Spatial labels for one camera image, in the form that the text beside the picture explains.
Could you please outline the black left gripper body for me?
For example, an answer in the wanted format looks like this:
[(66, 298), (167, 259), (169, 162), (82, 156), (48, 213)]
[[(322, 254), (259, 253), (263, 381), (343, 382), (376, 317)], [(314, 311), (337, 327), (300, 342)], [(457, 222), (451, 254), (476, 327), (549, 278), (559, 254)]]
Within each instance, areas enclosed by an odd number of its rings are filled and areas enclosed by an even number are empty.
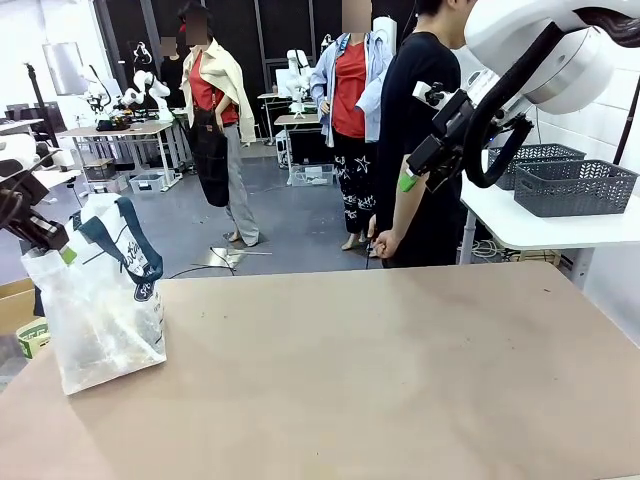
[(68, 242), (64, 226), (35, 209), (49, 191), (31, 174), (21, 172), (0, 182), (0, 230), (7, 230), (32, 247), (60, 250)]

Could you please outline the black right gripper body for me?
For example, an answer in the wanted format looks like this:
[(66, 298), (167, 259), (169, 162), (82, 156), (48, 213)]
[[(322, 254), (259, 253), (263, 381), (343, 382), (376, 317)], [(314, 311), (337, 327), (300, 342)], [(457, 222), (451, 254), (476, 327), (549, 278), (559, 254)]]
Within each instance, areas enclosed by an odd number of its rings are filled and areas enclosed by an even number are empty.
[(432, 118), (430, 133), (406, 160), (406, 168), (425, 178), (426, 190), (433, 193), (456, 176), (462, 165), (464, 137), (475, 111), (466, 92), (454, 92)]

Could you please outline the translucent white shopping bag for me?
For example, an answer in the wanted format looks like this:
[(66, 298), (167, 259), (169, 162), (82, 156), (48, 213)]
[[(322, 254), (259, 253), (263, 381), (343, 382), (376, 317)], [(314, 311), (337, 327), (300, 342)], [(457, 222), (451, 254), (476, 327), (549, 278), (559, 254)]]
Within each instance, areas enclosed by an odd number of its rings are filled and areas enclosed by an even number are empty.
[(73, 395), (166, 360), (163, 259), (126, 196), (89, 196), (64, 228), (72, 264), (38, 248), (21, 261), (40, 291), (62, 389)]

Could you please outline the grey basket with brown goods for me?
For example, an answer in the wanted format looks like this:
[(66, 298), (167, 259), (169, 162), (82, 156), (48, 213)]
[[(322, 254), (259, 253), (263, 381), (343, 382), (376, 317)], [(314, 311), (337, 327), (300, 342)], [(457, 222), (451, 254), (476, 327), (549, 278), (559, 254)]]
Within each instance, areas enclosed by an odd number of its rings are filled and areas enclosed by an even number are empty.
[(602, 160), (521, 164), (514, 200), (540, 218), (622, 214), (637, 179), (636, 173)]

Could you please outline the person's right forearm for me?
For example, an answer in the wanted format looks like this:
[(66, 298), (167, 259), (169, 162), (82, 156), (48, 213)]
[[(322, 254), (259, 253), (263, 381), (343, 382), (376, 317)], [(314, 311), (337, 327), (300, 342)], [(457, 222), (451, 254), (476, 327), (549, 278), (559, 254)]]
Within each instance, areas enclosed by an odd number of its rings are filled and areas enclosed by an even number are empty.
[(392, 230), (398, 235), (400, 241), (404, 239), (420, 206), (426, 190), (425, 183), (425, 178), (420, 177), (409, 192), (402, 192), (397, 186)]

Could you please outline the person's right hand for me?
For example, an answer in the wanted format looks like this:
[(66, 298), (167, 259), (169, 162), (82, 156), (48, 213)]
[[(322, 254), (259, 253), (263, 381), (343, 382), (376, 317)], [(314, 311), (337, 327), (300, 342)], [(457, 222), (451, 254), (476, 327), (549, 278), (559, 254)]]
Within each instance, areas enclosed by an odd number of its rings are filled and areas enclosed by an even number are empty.
[(381, 232), (374, 242), (376, 255), (381, 259), (390, 259), (396, 252), (400, 238), (393, 230)]

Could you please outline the brown cardboard box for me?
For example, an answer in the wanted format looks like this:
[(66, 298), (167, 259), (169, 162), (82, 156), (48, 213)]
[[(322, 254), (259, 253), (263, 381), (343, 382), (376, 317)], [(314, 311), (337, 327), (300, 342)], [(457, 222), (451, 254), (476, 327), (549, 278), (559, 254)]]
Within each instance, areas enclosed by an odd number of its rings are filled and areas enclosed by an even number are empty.
[(0, 285), (0, 336), (13, 335), (36, 319), (35, 290), (30, 279)]

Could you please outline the green and white carton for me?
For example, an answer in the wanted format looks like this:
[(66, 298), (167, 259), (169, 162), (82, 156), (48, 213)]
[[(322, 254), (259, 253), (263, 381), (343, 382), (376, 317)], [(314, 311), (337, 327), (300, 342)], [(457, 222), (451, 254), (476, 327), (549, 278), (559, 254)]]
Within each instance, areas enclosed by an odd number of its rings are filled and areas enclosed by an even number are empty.
[(44, 317), (38, 317), (19, 328), (16, 331), (16, 338), (24, 356), (28, 359), (33, 359), (51, 339), (46, 319)]

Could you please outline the clear plastic floor bin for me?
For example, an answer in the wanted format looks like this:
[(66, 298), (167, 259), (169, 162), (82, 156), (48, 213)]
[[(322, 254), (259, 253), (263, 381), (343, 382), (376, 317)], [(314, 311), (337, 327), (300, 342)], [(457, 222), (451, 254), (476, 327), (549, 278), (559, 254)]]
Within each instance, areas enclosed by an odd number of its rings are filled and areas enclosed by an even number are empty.
[(334, 183), (334, 166), (331, 164), (293, 165), (289, 177), (289, 184), (293, 187), (329, 186)]

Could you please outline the empty grey plastic basket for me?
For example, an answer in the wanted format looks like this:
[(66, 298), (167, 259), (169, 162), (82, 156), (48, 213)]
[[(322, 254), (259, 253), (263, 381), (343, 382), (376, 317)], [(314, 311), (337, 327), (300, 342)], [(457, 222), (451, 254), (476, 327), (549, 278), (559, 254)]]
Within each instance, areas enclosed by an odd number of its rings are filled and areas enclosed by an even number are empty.
[(583, 160), (585, 156), (582, 151), (558, 143), (523, 145), (496, 185), (502, 190), (512, 191), (515, 185), (515, 168), (519, 164), (578, 161)]

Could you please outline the person in red shirt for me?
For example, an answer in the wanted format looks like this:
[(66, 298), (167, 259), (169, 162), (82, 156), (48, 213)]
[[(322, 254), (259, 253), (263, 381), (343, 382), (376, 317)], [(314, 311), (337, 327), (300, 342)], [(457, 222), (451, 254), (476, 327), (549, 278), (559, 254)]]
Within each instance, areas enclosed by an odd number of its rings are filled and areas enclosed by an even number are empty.
[(310, 95), (344, 204), (348, 238), (343, 251), (368, 237), (381, 94), (391, 60), (384, 33), (343, 33), (323, 51), (310, 77)]

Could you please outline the white plastic floor crate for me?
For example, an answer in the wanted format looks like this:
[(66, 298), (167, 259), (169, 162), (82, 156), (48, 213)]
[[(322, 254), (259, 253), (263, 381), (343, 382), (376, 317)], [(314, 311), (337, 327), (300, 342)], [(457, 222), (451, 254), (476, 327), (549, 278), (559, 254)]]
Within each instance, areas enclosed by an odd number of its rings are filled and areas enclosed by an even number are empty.
[(131, 178), (129, 184), (136, 195), (161, 193), (166, 186), (162, 173), (140, 174)]

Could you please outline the small brown background table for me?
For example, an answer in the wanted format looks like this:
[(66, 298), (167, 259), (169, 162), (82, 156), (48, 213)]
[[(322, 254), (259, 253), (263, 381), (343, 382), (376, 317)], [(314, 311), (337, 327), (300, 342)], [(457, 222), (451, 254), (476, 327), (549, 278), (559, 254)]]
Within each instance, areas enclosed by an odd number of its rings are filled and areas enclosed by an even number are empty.
[(274, 122), (273, 125), (275, 127), (280, 127), (284, 134), (276, 134), (274, 136), (274, 145), (277, 146), (278, 142), (284, 140), (286, 142), (289, 141), (289, 133), (291, 131), (320, 131), (321, 125), (317, 120), (317, 115), (315, 113), (304, 113), (304, 114), (288, 114), (279, 116)]

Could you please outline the brown background work table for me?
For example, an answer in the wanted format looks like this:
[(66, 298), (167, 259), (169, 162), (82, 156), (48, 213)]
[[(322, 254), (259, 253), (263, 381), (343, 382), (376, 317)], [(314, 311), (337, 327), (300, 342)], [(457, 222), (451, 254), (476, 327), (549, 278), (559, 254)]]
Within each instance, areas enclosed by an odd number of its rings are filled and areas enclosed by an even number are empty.
[(89, 166), (111, 160), (116, 168), (118, 164), (132, 165), (131, 169), (124, 171), (129, 178), (161, 173), (164, 176), (162, 192), (183, 178), (181, 168), (186, 166), (187, 155), (180, 124), (176, 120), (147, 120), (117, 131), (79, 127), (60, 133), (58, 138), (73, 142), (85, 176)]

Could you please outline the white side table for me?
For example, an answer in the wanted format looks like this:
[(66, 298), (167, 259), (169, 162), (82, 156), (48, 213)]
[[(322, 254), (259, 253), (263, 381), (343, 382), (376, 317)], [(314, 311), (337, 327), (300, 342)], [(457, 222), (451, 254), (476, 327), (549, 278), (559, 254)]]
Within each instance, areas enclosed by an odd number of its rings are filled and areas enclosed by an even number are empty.
[(516, 203), (512, 192), (497, 186), (481, 189), (464, 178), (461, 202), (467, 216), (460, 265), (471, 262), (477, 222), (512, 250), (575, 250), (570, 280), (579, 290), (585, 287), (597, 248), (640, 244), (640, 197), (636, 195), (618, 215), (539, 218)]

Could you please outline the small white background robot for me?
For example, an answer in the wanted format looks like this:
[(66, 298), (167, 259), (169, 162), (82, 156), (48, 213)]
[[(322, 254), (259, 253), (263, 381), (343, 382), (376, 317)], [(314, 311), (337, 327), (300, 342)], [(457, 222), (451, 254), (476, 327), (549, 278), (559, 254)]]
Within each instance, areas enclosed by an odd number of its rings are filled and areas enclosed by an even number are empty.
[(285, 82), (285, 93), (291, 98), (289, 109), (294, 119), (304, 119), (304, 104), (310, 93), (312, 68), (302, 50), (288, 50), (287, 60), (288, 77)]

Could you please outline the silver reflector panel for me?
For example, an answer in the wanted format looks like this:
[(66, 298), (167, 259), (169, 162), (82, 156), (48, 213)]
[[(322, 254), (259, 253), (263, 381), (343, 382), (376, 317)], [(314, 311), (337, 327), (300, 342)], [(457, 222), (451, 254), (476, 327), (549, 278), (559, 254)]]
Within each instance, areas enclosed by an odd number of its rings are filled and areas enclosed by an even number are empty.
[(77, 43), (49, 43), (44, 44), (42, 49), (56, 94), (83, 94), (86, 81), (82, 76), (83, 62)]

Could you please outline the white background robot with black joints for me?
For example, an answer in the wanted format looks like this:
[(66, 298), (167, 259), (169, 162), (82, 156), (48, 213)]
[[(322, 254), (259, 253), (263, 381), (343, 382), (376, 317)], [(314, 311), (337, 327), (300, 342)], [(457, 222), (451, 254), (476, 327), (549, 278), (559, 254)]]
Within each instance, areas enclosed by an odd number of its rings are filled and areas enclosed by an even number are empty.
[(171, 121), (173, 114), (170, 111), (166, 98), (171, 94), (170, 88), (161, 82), (152, 72), (137, 70), (133, 76), (133, 88), (128, 88), (120, 105), (129, 108), (132, 105), (142, 105), (147, 97), (150, 97), (157, 105), (158, 119)]

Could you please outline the mannequin with cream jacket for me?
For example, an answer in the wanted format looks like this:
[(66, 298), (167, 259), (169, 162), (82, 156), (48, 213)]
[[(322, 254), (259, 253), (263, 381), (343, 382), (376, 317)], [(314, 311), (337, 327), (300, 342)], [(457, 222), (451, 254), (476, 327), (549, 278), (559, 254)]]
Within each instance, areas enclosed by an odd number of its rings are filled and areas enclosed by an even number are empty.
[(239, 63), (213, 36), (213, 15), (198, 0), (179, 10), (189, 52), (180, 90), (189, 122), (188, 139), (208, 203), (233, 223), (231, 243), (259, 243), (260, 230), (242, 179), (241, 147), (256, 140), (254, 116)]

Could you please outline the background person in black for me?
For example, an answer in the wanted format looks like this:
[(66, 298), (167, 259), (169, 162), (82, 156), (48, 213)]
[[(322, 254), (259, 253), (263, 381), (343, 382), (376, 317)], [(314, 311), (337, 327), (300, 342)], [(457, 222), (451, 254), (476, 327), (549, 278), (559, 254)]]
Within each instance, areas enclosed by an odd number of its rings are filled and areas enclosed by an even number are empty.
[(170, 89), (170, 95), (166, 98), (167, 104), (171, 109), (184, 108), (184, 94), (180, 90), (183, 63), (189, 54), (189, 47), (185, 44), (185, 35), (180, 33), (176, 35), (176, 54), (166, 56), (161, 64), (160, 80)]

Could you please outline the silver mannequin base plate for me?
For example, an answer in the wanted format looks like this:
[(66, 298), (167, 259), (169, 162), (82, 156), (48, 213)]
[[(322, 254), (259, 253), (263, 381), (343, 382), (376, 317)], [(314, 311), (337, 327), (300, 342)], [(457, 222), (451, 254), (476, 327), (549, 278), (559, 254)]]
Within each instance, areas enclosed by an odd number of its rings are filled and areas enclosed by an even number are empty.
[(194, 267), (223, 268), (235, 271), (237, 266), (247, 257), (271, 256), (271, 252), (261, 252), (252, 249), (236, 249), (230, 247), (209, 246), (192, 265)]

